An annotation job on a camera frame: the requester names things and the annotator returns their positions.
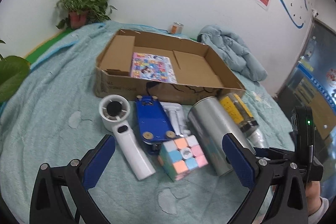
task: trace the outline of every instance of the yellow label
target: yellow label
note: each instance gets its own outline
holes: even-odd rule
[[[239,96],[237,94],[234,94],[234,96],[236,97],[236,99],[238,100],[238,102],[241,104],[241,106],[244,108],[244,110],[246,111],[247,115],[249,115],[250,117],[253,117],[251,111],[244,104],[244,102],[239,98]]]
[[[220,101],[221,105],[224,107],[224,109],[229,113],[231,116],[232,120],[236,123],[239,124],[241,123],[244,119],[238,109],[235,107],[233,102],[230,100],[229,97],[224,97]]]

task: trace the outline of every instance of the pastel puzzle cube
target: pastel puzzle cube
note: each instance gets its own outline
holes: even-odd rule
[[[164,142],[157,159],[172,181],[208,164],[194,135]]]

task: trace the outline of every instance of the plant pot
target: plant pot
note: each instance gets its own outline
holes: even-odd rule
[[[77,12],[69,12],[71,29],[78,29],[85,25],[88,11],[77,15]]]

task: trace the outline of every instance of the white plastic object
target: white plastic object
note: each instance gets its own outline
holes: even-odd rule
[[[106,114],[106,107],[113,101],[119,102],[122,105],[122,110],[116,116],[109,116]],[[103,120],[105,128],[108,131],[113,132],[114,137],[116,138],[137,179],[143,180],[153,175],[155,173],[155,169],[138,144],[133,130],[126,121],[130,114],[130,110],[131,108],[129,102],[120,95],[108,95],[99,103],[99,114]]]
[[[176,103],[168,103],[168,102],[160,102],[164,111],[166,112],[171,125],[175,131],[175,134],[180,137],[187,137],[191,134],[190,130],[188,130],[185,116],[183,112],[183,108],[180,104]]]

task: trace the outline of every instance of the bottle with yellow label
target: bottle with yellow label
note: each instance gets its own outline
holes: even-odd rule
[[[259,125],[251,111],[236,93],[228,93],[219,101],[246,137],[258,129]]]

